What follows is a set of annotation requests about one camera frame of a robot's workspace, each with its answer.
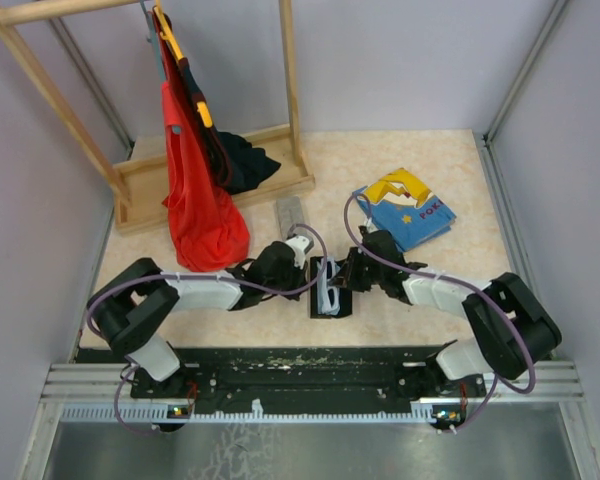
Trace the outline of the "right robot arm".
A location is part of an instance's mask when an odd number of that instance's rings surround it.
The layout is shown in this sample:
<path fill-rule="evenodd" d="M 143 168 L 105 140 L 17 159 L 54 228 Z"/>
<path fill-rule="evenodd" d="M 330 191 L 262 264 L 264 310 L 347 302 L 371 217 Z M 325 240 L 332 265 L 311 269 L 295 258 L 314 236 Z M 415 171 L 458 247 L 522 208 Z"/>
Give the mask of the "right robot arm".
<path fill-rule="evenodd" d="M 378 286 L 392 299 L 469 323 L 473 337 L 443 347 L 426 372 L 428 387 L 441 396 L 471 375 L 515 380 L 562 342 L 559 327 L 518 275 L 505 272 L 474 284 L 407 262 L 386 230 L 365 231 L 362 246 L 349 250 L 330 284 L 355 292 Z"/>

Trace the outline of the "grey glasses case green lining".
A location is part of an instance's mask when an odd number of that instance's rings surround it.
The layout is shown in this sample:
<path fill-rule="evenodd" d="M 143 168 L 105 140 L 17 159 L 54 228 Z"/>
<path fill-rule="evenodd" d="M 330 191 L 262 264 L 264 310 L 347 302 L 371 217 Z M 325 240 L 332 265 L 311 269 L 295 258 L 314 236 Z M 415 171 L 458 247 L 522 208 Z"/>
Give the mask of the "grey glasses case green lining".
<path fill-rule="evenodd" d="M 283 240 L 294 235 L 309 236 L 308 231 L 301 227 L 305 224 L 304 210 L 299 196 L 279 198 L 275 202 L 275 213 L 280 237 Z"/>

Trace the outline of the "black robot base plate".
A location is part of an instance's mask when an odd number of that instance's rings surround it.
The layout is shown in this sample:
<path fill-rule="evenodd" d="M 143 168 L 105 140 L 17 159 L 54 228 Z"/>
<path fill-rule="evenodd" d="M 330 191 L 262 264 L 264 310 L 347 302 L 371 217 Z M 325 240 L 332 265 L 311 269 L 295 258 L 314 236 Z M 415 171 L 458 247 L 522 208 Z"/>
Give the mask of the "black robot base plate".
<path fill-rule="evenodd" d="M 481 398 L 484 380 L 446 380 L 433 365 L 437 346 L 184 348 L 182 364 L 158 382 L 144 370 L 134 399 L 177 399 L 197 414 L 269 415 L 408 413 L 422 398 Z"/>

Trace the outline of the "black glasses case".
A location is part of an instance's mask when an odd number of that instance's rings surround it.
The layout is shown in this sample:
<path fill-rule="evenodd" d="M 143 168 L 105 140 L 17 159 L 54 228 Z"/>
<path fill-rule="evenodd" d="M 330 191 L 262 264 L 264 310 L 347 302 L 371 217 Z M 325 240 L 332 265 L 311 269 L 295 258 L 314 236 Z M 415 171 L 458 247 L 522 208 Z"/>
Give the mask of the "black glasses case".
<path fill-rule="evenodd" d="M 329 284 L 340 266 L 332 256 L 310 258 L 311 277 L 318 277 L 309 290 L 309 316 L 313 319 L 344 318 L 353 313 L 352 292 Z"/>

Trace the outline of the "red garment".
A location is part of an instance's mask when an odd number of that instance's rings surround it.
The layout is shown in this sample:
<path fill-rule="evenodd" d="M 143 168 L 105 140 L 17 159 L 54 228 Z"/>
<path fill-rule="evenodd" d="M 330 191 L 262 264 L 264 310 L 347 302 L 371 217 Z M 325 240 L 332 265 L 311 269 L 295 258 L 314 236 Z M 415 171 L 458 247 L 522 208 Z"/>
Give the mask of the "red garment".
<path fill-rule="evenodd" d="M 191 123 L 186 88 L 158 35 L 166 82 L 161 86 L 168 194 L 163 200 L 177 262 L 193 272 L 246 259 L 250 233 L 231 196 L 215 184 Z"/>

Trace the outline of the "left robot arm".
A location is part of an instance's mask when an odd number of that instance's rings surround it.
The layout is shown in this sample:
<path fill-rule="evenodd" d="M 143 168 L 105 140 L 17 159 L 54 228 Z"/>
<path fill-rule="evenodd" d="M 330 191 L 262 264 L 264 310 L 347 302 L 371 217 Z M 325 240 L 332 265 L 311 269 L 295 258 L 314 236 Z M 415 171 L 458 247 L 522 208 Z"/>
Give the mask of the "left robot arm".
<path fill-rule="evenodd" d="M 273 296 L 297 300 L 307 289 L 307 254 L 313 241 L 296 235 L 275 241 L 254 260 L 209 273 L 168 273 L 141 258 L 87 304 L 89 328 L 111 351 L 143 369 L 156 389 L 174 397 L 188 384 L 175 350 L 159 334 L 166 318 L 195 309 L 239 311 Z"/>

